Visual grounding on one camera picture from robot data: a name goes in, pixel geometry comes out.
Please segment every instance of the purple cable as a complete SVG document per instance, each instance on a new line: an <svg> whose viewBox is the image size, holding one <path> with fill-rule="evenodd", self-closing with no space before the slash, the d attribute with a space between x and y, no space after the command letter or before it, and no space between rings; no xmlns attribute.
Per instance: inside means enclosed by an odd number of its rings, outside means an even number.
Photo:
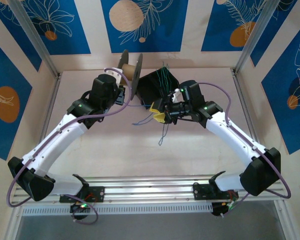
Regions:
<svg viewBox="0 0 300 240"><path fill-rule="evenodd" d="M222 87L218 86L218 85L215 85L213 83L209 83L209 82L198 82L198 84L202 84L202 85L210 85L210 86L213 86L219 90L221 90L222 92L224 92L224 94L227 96L228 98L228 105L226 107L226 110L225 110L225 122L226 124L230 127L231 130L233 130L240 138L242 138L250 147L253 147L254 144L252 142L250 142L244 135L241 134L241 132L239 132L237 129L235 129L231 124L229 125L229 118L228 118L228 114L229 114L229 110L230 110L230 106L231 106L231 96L229 95L229 93L227 93L226 90L224 90ZM277 176L279 177L279 179L282 181L286 191L287 191L287 196L285 195L282 195L278 192L275 192L275 191L272 191L272 190L268 190L266 189L267 192L269 193L272 193L274 195L277 195L281 198L284 198L284 199L289 199L291 198L291 190L286 182L286 180L283 178L283 176L280 174L280 172L278 171L278 169L273 165L273 163L269 160L269 158L267 158L258 148L255 149L255 151L270 165L270 167L273 169L273 171L275 172L275 174L277 174ZM248 197L249 193L247 193L241 200L240 202L238 202L236 204L236 206L238 206L238 204L241 204L245 199L246 197Z"/></svg>
<svg viewBox="0 0 300 240"><path fill-rule="evenodd" d="M80 117L77 117L76 119L73 119L71 121L69 121L68 123L66 123L65 125L63 125L62 127L60 127L60 131L62 131L63 129L65 129L66 127L70 126L71 124L79 121L79 120L82 120L82 119L93 119L93 118L103 118L103 117L107 117L107 116L111 116L111 115L114 115L114 114L117 114L119 112L121 112L122 110L124 110L130 103L130 99L131 99L131 96L132 96L132 88L131 88L131 84L129 82L129 80L127 79L127 77L121 73L120 71L118 71L117 69L114 69L114 68L111 68L111 67L108 67L108 68L105 68L104 71L114 71L116 72L117 74L121 75L121 77L125 80L127 86L128 86L128 89L129 89L129 96L128 96L128 100L127 102L123 105L123 107L121 107L119 110L116 110L116 111L113 111L113 112L110 112L110 113L104 113L104 114L95 114L95 115L85 115L85 116L80 116ZM20 175L24 172L24 170L29 166L29 164L35 160L35 157L38 156L38 154L47 146L48 143L50 143L50 141L52 139L54 139L54 137L56 135L58 135L60 132L59 131L56 131L54 132L42 145L41 147L39 147L35 153L32 155L33 159L29 159L25 165L19 170L19 172L15 175L15 177L13 178L10 186L9 186L9 189L8 189L8 192L6 194L6 204L11 207L11 208L16 208L16 207L19 207L21 206L22 204L24 204L25 202L27 202L28 200L31 199L31 197L28 197L27 199L23 200L22 202L19 202L18 204L11 204L10 202L10 197L11 197L11 192L12 192L12 189L14 188L14 185L16 184L18 178L20 177ZM72 195L67 195L69 196L70 198L73 198L75 200L78 200L76 196L72 196Z"/></svg>
<svg viewBox="0 0 300 240"><path fill-rule="evenodd" d="M94 211L94 213L95 213L95 215L96 215L95 220L93 220L93 221L91 221L91 222L83 222L83 221L80 221L80 220L75 219L75 211L73 211L73 213L72 213L72 218L73 218L73 221L74 221L75 223L77 223L77 224L82 224L82 225L92 225L92 224L94 224L95 222L98 221L99 215L98 215L97 210L94 208L94 206L92 206L91 204L87 203L85 200L83 200L83 199L81 199L81 198L79 198L79 197L77 197L77 196L73 196L73 195L70 195L70 194L65 194L65 196L67 196L68 198L72 198L72 199L74 199L74 200L77 200L77 201L79 201L79 202L82 202L82 203L84 203L84 204L87 204L87 205L89 206L89 208L91 208L91 209Z"/></svg>

